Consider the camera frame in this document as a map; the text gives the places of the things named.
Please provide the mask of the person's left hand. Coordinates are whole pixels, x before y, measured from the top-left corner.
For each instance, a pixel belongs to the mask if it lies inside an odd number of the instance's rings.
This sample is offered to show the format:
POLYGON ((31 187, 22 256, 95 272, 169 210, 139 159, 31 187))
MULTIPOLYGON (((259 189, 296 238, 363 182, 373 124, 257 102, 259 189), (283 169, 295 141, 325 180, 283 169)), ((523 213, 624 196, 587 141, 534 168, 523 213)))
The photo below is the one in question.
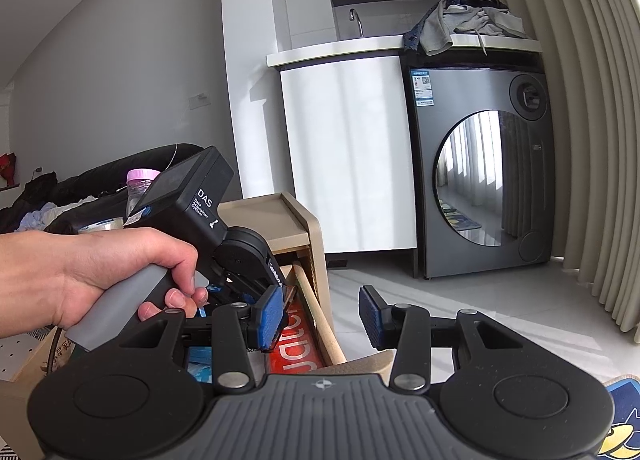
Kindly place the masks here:
POLYGON ((81 321, 104 291, 149 265, 171 271, 176 286, 164 305, 192 318, 208 294, 195 285, 198 251, 153 228, 56 235, 43 231, 1 237, 1 335, 81 321))

